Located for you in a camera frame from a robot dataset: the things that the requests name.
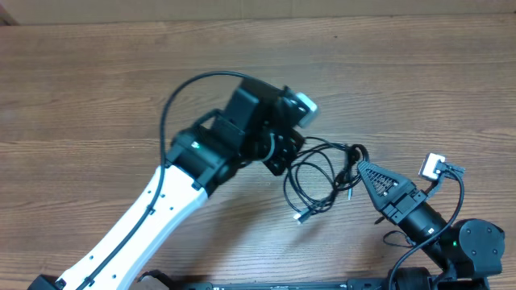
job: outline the robotic arm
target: robotic arm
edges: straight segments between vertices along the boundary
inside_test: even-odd
[[[165,151],[164,121],[172,100],[188,84],[217,75],[243,80],[224,111],[212,110],[198,119],[179,132]],[[90,253],[61,277],[40,275],[29,290],[128,289],[164,240],[239,169],[261,161],[273,175],[281,175],[305,142],[294,127],[308,126],[317,114],[318,107],[303,93],[294,93],[288,87],[278,89],[237,72],[209,72],[188,80],[165,104],[160,127],[161,164],[135,204]],[[211,127],[204,127],[202,124],[211,118]],[[477,219],[452,225],[464,199],[463,168],[446,163],[443,156],[429,154],[420,171],[421,177],[432,182],[425,191],[406,177],[367,160],[358,163],[358,173],[375,209],[382,214],[377,223],[389,220],[412,243],[387,280],[290,285],[204,283],[189,284],[184,289],[489,289],[487,277],[501,273],[505,235],[499,227]],[[457,209],[448,222],[426,203],[445,179],[457,180],[461,189]],[[306,213],[297,215],[298,221],[305,221],[313,210],[308,206]],[[443,274],[432,276],[426,268],[399,268],[418,249],[441,267]],[[156,277],[162,286],[172,285],[160,273],[146,274],[144,278]]]
[[[42,275],[29,289],[127,289],[177,226],[240,168],[261,161],[279,176],[290,165],[305,141],[293,128],[308,126],[318,107],[303,93],[243,74],[201,76],[213,75],[243,78],[226,109],[213,110],[179,132],[164,165],[102,241],[57,281]],[[208,129],[202,124],[210,118]]]

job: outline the tangled cable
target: tangled cable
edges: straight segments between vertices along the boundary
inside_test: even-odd
[[[296,219],[299,222],[304,222],[309,216],[328,211],[333,206],[339,193],[348,189],[352,189],[362,180],[362,177],[360,174],[358,174],[358,172],[354,175],[352,174],[353,165],[355,165],[360,160],[360,157],[364,161],[369,161],[368,151],[363,145],[354,144],[348,146],[342,143],[329,142],[318,137],[306,137],[306,139],[313,139],[322,143],[312,147],[311,149],[298,152],[296,159],[287,168],[287,174],[285,176],[285,180],[283,181],[283,193],[285,195],[285,199],[290,207],[298,212]],[[343,169],[341,169],[337,174],[335,174],[335,169],[330,161],[330,158],[328,158],[327,154],[323,152],[328,149],[339,150],[345,154]],[[327,161],[331,170],[330,175],[320,166],[308,160],[310,157],[316,154],[321,155]],[[302,166],[310,166],[315,168],[317,171],[321,172],[324,177],[326,177],[331,185],[331,191],[326,197],[322,199],[310,197],[302,188],[299,182],[299,169]],[[300,210],[292,203],[287,193],[287,181],[290,183],[290,186],[298,195],[301,202],[306,205],[306,209]]]

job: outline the cable connector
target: cable connector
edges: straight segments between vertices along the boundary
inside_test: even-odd
[[[298,221],[298,225],[301,225],[303,222],[306,222],[306,220],[312,215],[312,209],[311,208],[305,208],[304,210],[300,211],[299,213],[294,214],[293,219]]]
[[[439,179],[441,170],[438,169],[438,164],[444,163],[446,157],[435,153],[428,153],[425,160],[422,162],[421,169],[419,169],[419,176],[428,181],[436,181]]]
[[[464,169],[460,166],[457,166],[457,165],[454,165],[451,163],[443,163],[443,162],[438,162],[437,165],[435,166],[435,170],[436,171],[439,170],[442,174],[444,174],[445,177],[453,179],[453,180],[456,180],[456,176],[453,174],[450,174],[451,171],[453,171],[459,178],[462,178],[464,176],[464,172],[466,171],[466,169]]]

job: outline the wooden table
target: wooden table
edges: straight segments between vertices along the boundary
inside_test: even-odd
[[[459,219],[506,231],[516,283],[516,15],[0,27],[0,284],[26,289],[85,255],[140,195],[158,164],[168,94],[216,69],[309,94],[322,113],[304,135],[362,143],[413,179],[429,151],[467,168]],[[238,81],[198,82],[173,105],[169,137]],[[327,193],[321,176],[307,187]],[[381,242],[364,190],[303,226],[282,178],[239,172],[175,232],[145,269],[213,282],[385,276],[403,249]],[[458,187],[431,205],[448,218]],[[436,268],[422,253],[404,266]]]

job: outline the black wire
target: black wire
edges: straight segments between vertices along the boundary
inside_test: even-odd
[[[301,210],[298,207],[296,207],[289,198],[286,186],[288,181],[293,191],[298,195],[299,200],[301,200],[301,202],[307,208],[310,209],[310,214],[315,215],[317,213],[324,213],[331,209],[336,197],[339,195],[340,192],[351,189],[355,185],[360,183],[362,177],[358,172],[355,175],[352,175],[352,167],[354,164],[356,164],[356,162],[360,160],[360,157],[364,161],[369,161],[369,154],[367,149],[359,144],[348,146],[342,143],[329,142],[319,137],[306,137],[306,139],[317,140],[319,142],[322,142],[322,144],[316,145],[311,149],[298,152],[296,159],[290,166],[287,167],[287,174],[285,176],[285,179],[283,180],[283,194],[285,196],[287,204],[298,213],[301,212]],[[335,174],[335,168],[333,166],[333,163],[330,161],[328,156],[323,152],[324,150],[328,149],[339,150],[344,152],[346,155],[345,165],[343,169],[341,169],[337,174]],[[310,157],[316,154],[321,155],[327,161],[330,167],[331,174],[325,172],[317,164],[307,161]],[[301,183],[299,182],[299,169],[301,168],[301,166],[312,167],[324,175],[324,177],[328,180],[328,183],[331,185],[331,191],[326,197],[322,199],[316,199],[305,192],[305,190],[301,186]]]
[[[401,244],[396,244],[394,242],[387,242],[387,238],[390,236],[390,235],[393,235],[393,234],[400,234],[403,236],[403,238],[405,238],[406,242],[409,244],[409,246],[407,245],[401,245]],[[392,247],[405,247],[405,248],[409,248],[409,249],[412,249],[414,247],[414,242],[412,242],[412,240],[409,238],[408,235],[406,235],[405,233],[403,233],[402,231],[400,230],[391,230],[390,232],[388,232],[387,234],[384,234],[384,237],[383,237],[383,242],[385,245],[388,245],[388,246],[392,246]]]
[[[158,185],[157,185],[156,191],[154,193],[154,197],[152,198],[151,203],[149,203],[147,205],[147,208],[145,209],[145,212],[142,214],[142,217],[138,220],[138,222],[135,224],[135,226],[133,226],[131,231],[126,235],[125,238],[123,238],[123,240],[120,242],[120,244],[117,245],[117,247],[115,249],[113,249],[113,251],[102,261],[102,263],[100,263],[98,265],[98,267],[93,272],[91,272],[91,274],[88,277],[85,278],[84,282],[77,288],[77,290],[82,290],[89,284],[93,283],[94,278],[98,275],[98,273],[100,273],[100,271],[118,254],[118,252],[123,248],[123,246],[126,245],[126,243],[131,239],[131,237],[135,234],[135,232],[139,229],[139,227],[144,223],[145,218],[147,218],[147,216],[153,211],[154,204],[156,203],[158,197],[160,196],[161,188],[163,186],[163,180],[164,180],[164,170],[165,170],[166,155],[167,155],[167,152],[165,149],[165,136],[164,136],[165,129],[164,128],[165,128],[165,123],[167,120],[167,113],[169,112],[169,108],[172,105],[172,102],[174,101],[176,96],[186,86],[190,85],[191,83],[193,83],[195,81],[201,80],[202,78],[212,77],[212,76],[232,76],[232,77],[241,77],[244,79],[252,79],[254,81],[259,81],[264,85],[268,85],[268,86],[275,88],[274,86],[270,85],[269,83],[266,83],[255,77],[251,77],[251,76],[248,76],[248,75],[240,73],[240,72],[214,71],[214,72],[205,72],[205,73],[202,73],[195,77],[192,77],[189,80],[182,83],[180,86],[177,87],[176,90],[173,91],[173,93],[170,95],[169,99],[164,104],[163,113],[161,114],[161,119],[160,119],[160,180],[158,181]],[[213,112],[213,114],[218,113],[217,110],[213,110],[212,112]],[[207,115],[205,115],[205,117],[211,118],[213,116],[210,113],[208,113]],[[204,121],[203,120],[204,120],[204,118],[201,118],[196,123],[204,122],[205,120]]]
[[[453,212],[453,215],[451,216],[451,218],[448,221],[448,223],[444,226],[444,228],[442,228],[436,235],[434,235],[433,237],[427,239],[425,242],[422,242],[419,245],[413,247],[412,250],[406,252],[396,262],[396,264],[394,264],[393,270],[390,272],[390,275],[389,275],[389,285],[387,286],[388,290],[392,290],[393,289],[394,276],[396,275],[396,271],[402,265],[402,263],[406,259],[408,259],[413,253],[415,253],[417,250],[421,249],[422,247],[424,247],[424,246],[430,244],[431,242],[434,242],[436,239],[440,238],[441,235],[443,234],[443,232],[445,230],[447,230],[450,226],[452,226],[453,222],[455,221],[455,219],[459,215],[460,208],[462,207],[462,203],[464,201],[464,182],[462,181],[462,178],[460,178],[460,176],[457,173],[455,173],[452,169],[450,169],[448,171],[448,173],[450,173],[451,175],[453,175],[455,177],[457,182],[459,182],[459,186],[460,186],[459,201],[457,202],[457,207],[455,208],[455,212]]]

